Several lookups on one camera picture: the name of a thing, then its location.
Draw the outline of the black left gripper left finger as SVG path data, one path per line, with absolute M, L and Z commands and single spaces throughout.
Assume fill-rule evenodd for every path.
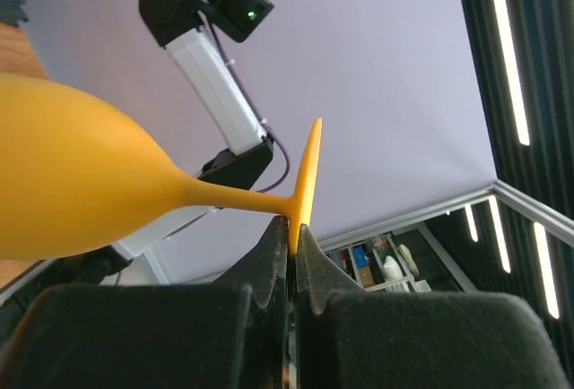
M 43 292 L 1 357 L 4 388 L 280 388 L 287 228 L 217 280 Z

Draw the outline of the yellow wine glass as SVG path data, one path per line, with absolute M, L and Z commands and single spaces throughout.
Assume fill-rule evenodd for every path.
M 295 255 L 312 213 L 321 135 L 316 120 L 291 196 L 219 186 L 181 170 L 141 126 L 101 99 L 3 73 L 1 256 L 87 253 L 195 205 L 281 214 Z

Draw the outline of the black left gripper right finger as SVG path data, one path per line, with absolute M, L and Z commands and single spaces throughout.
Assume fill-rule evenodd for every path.
M 521 298 L 488 292 L 368 292 L 300 229 L 302 388 L 566 388 L 544 326 Z

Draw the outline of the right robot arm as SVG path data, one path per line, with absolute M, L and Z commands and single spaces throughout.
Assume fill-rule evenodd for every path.
M 270 0 L 139 0 L 147 30 L 183 75 L 216 124 L 225 149 L 199 179 L 249 190 L 282 144 L 258 112 L 218 37 L 245 41 L 273 10 Z

